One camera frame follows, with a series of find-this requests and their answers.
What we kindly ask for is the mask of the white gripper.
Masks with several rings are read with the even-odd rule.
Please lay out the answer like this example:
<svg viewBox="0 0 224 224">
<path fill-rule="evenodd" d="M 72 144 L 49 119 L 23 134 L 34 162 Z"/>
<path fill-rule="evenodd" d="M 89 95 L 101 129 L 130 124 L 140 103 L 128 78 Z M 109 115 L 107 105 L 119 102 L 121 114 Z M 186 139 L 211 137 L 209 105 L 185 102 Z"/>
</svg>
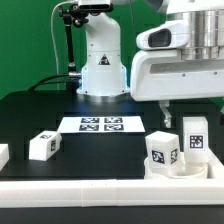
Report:
<svg viewBox="0 0 224 224">
<path fill-rule="evenodd" d="M 172 127 L 167 100 L 224 96 L 224 31 L 193 32 L 173 20 L 136 38 L 130 79 L 136 101 L 160 101 L 164 124 Z"/>
</svg>

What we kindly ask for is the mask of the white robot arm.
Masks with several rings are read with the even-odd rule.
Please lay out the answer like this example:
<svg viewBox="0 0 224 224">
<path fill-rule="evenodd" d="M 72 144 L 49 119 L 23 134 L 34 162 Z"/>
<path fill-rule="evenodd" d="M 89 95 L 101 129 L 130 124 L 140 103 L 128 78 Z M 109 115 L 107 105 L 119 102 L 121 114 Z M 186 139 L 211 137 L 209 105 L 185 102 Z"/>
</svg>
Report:
<svg viewBox="0 0 224 224">
<path fill-rule="evenodd" d="M 87 63 L 80 94 L 115 97 L 130 88 L 136 101 L 157 101 L 171 125 L 171 100 L 224 96 L 224 0 L 146 0 L 166 22 L 136 38 L 131 77 L 121 70 L 119 29 L 103 13 L 103 0 L 83 0 L 89 11 Z"/>
</svg>

